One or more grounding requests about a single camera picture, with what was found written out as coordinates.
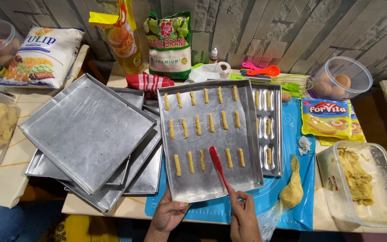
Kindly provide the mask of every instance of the gray stone wall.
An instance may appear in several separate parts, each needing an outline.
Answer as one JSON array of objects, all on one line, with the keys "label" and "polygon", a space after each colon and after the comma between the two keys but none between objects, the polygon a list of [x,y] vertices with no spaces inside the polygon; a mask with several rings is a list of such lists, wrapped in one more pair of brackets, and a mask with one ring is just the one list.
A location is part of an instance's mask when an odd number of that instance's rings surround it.
[{"label": "gray stone wall", "polygon": [[[32,25],[83,28],[100,60],[113,60],[105,35],[88,25],[89,11],[117,14],[116,0],[0,0],[0,19],[26,34]],[[357,59],[375,82],[387,79],[387,0],[132,0],[145,61],[143,22],[190,10],[192,62],[220,61],[240,68],[277,65],[284,73],[314,74],[334,56]]]}]

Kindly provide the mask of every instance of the fingernail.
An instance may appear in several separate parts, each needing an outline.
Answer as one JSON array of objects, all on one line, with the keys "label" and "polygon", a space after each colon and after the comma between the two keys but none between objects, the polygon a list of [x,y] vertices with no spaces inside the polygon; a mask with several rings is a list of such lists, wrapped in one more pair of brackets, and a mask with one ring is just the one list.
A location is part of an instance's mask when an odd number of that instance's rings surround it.
[{"label": "fingernail", "polygon": [[183,202],[183,201],[181,201],[180,202],[180,208],[185,208],[185,207],[187,207],[187,202]]}]

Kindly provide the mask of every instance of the cooking oil bottle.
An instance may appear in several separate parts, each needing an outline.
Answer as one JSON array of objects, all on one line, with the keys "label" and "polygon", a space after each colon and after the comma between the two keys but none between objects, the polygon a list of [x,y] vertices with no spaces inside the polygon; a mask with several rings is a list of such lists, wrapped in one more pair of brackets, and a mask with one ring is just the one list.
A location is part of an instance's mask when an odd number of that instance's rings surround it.
[{"label": "cooking oil bottle", "polygon": [[119,0],[119,15],[90,12],[89,24],[98,25],[105,32],[116,61],[127,75],[139,74],[142,56],[138,44],[137,26],[131,0]]}]

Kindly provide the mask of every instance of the rose logo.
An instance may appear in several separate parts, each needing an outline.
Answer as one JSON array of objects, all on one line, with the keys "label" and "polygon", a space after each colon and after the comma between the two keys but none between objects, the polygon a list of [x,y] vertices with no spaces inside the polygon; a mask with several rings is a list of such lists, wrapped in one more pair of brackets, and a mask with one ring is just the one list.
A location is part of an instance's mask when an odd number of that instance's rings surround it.
[{"label": "rose logo", "polygon": [[172,32],[172,25],[170,22],[162,22],[160,26],[157,26],[157,29],[160,39],[174,37],[174,34]]}]

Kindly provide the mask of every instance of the tape roll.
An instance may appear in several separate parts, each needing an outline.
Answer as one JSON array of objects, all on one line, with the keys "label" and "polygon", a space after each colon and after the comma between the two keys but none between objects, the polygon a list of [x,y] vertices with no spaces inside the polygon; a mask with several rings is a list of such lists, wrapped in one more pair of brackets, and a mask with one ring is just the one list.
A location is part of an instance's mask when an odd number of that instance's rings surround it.
[{"label": "tape roll", "polygon": [[228,78],[229,72],[231,71],[231,66],[228,63],[223,62],[223,61],[219,62],[219,65],[221,66],[223,72],[226,75],[225,78]]}]

